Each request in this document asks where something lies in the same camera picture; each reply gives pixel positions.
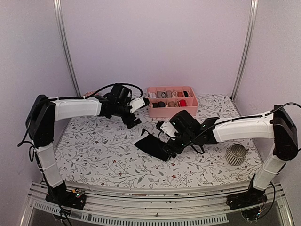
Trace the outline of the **black underwear beige waistband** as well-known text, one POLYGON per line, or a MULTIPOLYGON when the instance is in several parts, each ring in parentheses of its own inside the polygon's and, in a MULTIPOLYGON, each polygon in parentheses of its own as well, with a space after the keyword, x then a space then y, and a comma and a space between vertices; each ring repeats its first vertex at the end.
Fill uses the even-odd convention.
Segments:
POLYGON ((183 93, 184 93, 184 96, 185 96, 185 97, 190 97, 190 94, 189 94, 189 92, 187 92, 187 91, 183 91, 183 93))

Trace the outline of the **black underwear white lettering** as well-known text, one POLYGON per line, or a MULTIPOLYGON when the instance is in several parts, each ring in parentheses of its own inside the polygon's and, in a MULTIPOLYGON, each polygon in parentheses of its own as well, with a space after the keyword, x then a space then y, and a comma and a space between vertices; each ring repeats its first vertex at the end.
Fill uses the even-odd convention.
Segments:
POLYGON ((145 129, 142 129, 141 135, 134 141, 134 146, 141 151, 167 162, 170 157, 165 151, 163 151, 164 145, 165 143, 163 141, 159 140, 145 129))

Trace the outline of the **pink divided storage box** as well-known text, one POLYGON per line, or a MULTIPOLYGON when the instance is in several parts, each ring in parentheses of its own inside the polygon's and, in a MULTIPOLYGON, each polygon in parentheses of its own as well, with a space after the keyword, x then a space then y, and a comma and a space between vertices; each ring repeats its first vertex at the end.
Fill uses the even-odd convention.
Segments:
POLYGON ((198 100, 190 86, 148 87, 146 95, 150 101, 148 114, 151 118, 172 117, 181 110, 196 115, 198 100), (185 97, 183 91, 189 92, 190 97, 185 97))

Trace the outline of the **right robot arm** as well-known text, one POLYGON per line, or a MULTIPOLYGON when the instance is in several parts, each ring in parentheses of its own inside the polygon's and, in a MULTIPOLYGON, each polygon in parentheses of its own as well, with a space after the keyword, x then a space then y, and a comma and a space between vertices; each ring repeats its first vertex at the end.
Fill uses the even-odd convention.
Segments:
POLYGON ((181 154, 191 145, 202 148, 229 140, 270 139, 272 149, 263 166, 252 178, 250 190, 243 195, 247 205, 254 205, 273 178, 300 148, 297 127, 283 105, 275 105, 270 111, 236 118, 211 117, 197 121, 186 110, 180 111, 169 121, 157 124, 157 128, 169 136, 163 150, 171 157, 181 154))

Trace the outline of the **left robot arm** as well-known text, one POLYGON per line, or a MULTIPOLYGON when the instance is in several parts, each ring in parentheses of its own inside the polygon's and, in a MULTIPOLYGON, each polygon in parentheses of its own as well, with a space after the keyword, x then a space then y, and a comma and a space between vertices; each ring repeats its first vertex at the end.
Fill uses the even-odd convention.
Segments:
POLYGON ((149 104, 143 93, 134 98, 132 88, 141 91, 134 84, 113 83, 80 97, 47 97, 43 94, 36 97, 25 121, 25 135, 17 146, 29 144, 35 151, 39 169, 59 204, 66 204, 70 194, 62 188, 64 180, 55 159, 55 124, 78 117, 119 117, 131 129, 141 123, 135 112, 149 104))

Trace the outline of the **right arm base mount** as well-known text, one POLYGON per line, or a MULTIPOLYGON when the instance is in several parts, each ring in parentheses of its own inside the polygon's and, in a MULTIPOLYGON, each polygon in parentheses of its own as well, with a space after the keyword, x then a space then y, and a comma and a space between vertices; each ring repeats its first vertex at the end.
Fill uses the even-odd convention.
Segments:
POLYGON ((253 187, 249 187, 246 192, 232 194, 227 196, 226 204, 230 210, 236 210, 264 203, 267 201, 265 190, 261 191, 253 187))

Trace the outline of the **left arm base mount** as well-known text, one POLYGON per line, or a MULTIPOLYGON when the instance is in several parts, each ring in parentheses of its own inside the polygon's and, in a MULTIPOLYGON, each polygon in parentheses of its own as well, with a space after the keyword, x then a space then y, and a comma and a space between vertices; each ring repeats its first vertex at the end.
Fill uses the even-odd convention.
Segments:
POLYGON ((83 210, 87 196, 84 190, 75 188, 68 191, 65 183, 59 186, 48 188, 45 200, 60 206, 70 207, 73 209, 83 210))

